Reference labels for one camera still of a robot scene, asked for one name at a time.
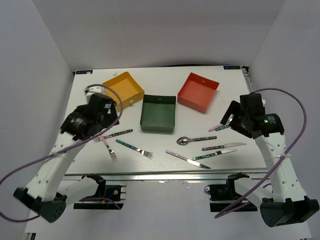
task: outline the yellow box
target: yellow box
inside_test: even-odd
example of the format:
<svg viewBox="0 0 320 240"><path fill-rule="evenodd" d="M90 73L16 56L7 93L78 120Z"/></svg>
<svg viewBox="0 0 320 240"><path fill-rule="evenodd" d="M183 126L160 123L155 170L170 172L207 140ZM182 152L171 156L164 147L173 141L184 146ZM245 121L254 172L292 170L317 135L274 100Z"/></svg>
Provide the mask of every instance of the yellow box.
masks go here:
<svg viewBox="0 0 320 240"><path fill-rule="evenodd" d="M145 90L140 87L127 71L104 82L103 85L110 87L120 96L124 109L143 99L145 95ZM120 111L118 98L110 90L106 89L105 91L116 101L116 110Z"/></svg>

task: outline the utensil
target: utensil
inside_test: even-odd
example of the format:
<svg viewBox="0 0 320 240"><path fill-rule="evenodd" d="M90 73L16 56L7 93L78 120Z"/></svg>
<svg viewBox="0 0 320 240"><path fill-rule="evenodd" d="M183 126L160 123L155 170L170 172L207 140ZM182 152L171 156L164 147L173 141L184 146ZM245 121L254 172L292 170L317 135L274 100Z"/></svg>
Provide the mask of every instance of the utensil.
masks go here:
<svg viewBox="0 0 320 240"><path fill-rule="evenodd" d="M228 119L228 121L226 122L225 125L229 125L229 123L232 121L232 118L233 118L233 117L234 117L234 115L231 114L230 117L229 117L229 119ZM220 123L220 124L218 124L218 125L210 128L210 129L209 129L209 132L212 132L212 131L214 131L214 130L216 130L217 128L222 127L222 126L224 126L224 125L222 125L222 124Z"/></svg>
<svg viewBox="0 0 320 240"><path fill-rule="evenodd" d="M101 139L102 139L104 145L106 146L106 148L108 149L111 159L112 159L114 162L116 162L116 161L117 161L117 155L116 155L115 152L109 147L109 145L108 145L107 141L105 140L104 136L101 136Z"/></svg>
<svg viewBox="0 0 320 240"><path fill-rule="evenodd" d="M116 132L116 133L112 133L110 135L105 135L104 136L104 139L109 139L109 138L113 138L113 137L116 137L116 136L119 136L119 135L122 135L122 134L128 134L128 133L132 133L133 130L132 129L129 129L129 130L125 130L125 131L119 131L119 132ZM99 143L102 141L102 136L98 136L96 137L95 139L93 139L94 143Z"/></svg>
<svg viewBox="0 0 320 240"><path fill-rule="evenodd" d="M216 136L206 136L206 137L197 137L197 138L188 138L186 136L180 137L176 143L179 145L187 145L191 142L199 142L199 141L205 141L205 140L213 140L217 139Z"/></svg>
<svg viewBox="0 0 320 240"><path fill-rule="evenodd" d="M204 147L204 148L202 148L202 151L209 151L209 150L215 150L215 149L224 149L224 148L237 147L237 146L242 146L242 145L247 145L247 144L244 143L244 142L233 142L233 143L227 143L225 145Z"/></svg>
<svg viewBox="0 0 320 240"><path fill-rule="evenodd" d="M202 156L197 156L192 158L192 160L200 160L200 159L206 159L206 158L211 158L220 154L227 154L227 153L232 153L234 151L237 151L235 149L228 149L228 150L221 150L221 151L216 151L214 153L210 153L210 154L206 154L206 155L202 155Z"/></svg>
<svg viewBox="0 0 320 240"><path fill-rule="evenodd" d="M218 132L218 131L220 131L220 130L227 129L227 128L230 128L230 125L229 125L229 124L228 124L228 125L220 126L220 127L218 127L215 131Z"/></svg>
<svg viewBox="0 0 320 240"><path fill-rule="evenodd" d="M118 144L121 144L123 146L126 146L127 148L130 148L130 149L133 149L133 150L136 150L137 152L141 153L143 156L151 159L153 157L153 153L152 152L149 152L149 151L145 151L145 150L142 150L140 148L137 148L135 146L132 146L124 141L120 141L120 140L115 140Z"/></svg>
<svg viewBox="0 0 320 240"><path fill-rule="evenodd" d="M211 167L208 167L208 166L203 165L203 164L201 164L201 163L199 163L199 162L196 162L196 161L192 161L192 160L190 160L189 158L186 158L186 157L184 157L184 156L181 156L181 155L179 155L179 154L177 154L177 153L175 153L175 152L173 152L173 151L165 150L165 152L166 152L167 154L170 154L170 155L178 158L178 159L185 160L185 161L188 162L189 164L192 164L192 165L194 165L194 166L196 166L196 167L199 167L199 168L202 168L202 169L211 169Z"/></svg>

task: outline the white wall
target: white wall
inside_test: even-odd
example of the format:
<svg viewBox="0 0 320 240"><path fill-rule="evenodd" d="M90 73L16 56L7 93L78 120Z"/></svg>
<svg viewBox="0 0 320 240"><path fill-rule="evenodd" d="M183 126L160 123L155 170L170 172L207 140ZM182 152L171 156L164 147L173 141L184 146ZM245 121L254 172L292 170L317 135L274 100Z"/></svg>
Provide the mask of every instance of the white wall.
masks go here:
<svg viewBox="0 0 320 240"><path fill-rule="evenodd" d="M284 0L33 0L76 69L249 66Z"/></svg>
<svg viewBox="0 0 320 240"><path fill-rule="evenodd" d="M308 115L304 136L292 149L296 173L310 198L320 201L320 1L286 0L251 67L256 89L275 87L295 94ZM302 127L298 104L279 92L264 92L269 112L278 113L290 144ZM320 239L320 213L309 221Z"/></svg>
<svg viewBox="0 0 320 240"><path fill-rule="evenodd" d="M65 113L72 73L31 0L0 1L0 177L46 155ZM0 210L16 219L28 210L13 198L39 166L0 187ZM23 223L0 219L0 238L19 240Z"/></svg>

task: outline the green box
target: green box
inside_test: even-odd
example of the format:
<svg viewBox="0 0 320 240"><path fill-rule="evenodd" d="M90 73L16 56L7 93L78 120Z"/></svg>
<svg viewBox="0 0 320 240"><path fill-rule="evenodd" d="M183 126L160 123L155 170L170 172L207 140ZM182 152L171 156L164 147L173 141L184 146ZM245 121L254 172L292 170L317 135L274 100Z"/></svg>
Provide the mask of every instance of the green box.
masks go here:
<svg viewBox="0 0 320 240"><path fill-rule="evenodd" d="M173 133L176 96L144 95L140 126L142 131Z"/></svg>

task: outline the red container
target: red container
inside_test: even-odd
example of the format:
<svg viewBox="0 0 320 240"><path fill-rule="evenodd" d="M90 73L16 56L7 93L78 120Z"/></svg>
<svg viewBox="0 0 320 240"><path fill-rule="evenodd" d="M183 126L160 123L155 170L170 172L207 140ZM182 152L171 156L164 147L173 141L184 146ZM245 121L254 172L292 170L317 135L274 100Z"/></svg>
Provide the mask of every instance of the red container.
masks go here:
<svg viewBox="0 0 320 240"><path fill-rule="evenodd" d="M177 96L177 102L205 113L216 93L219 82L190 73Z"/></svg>

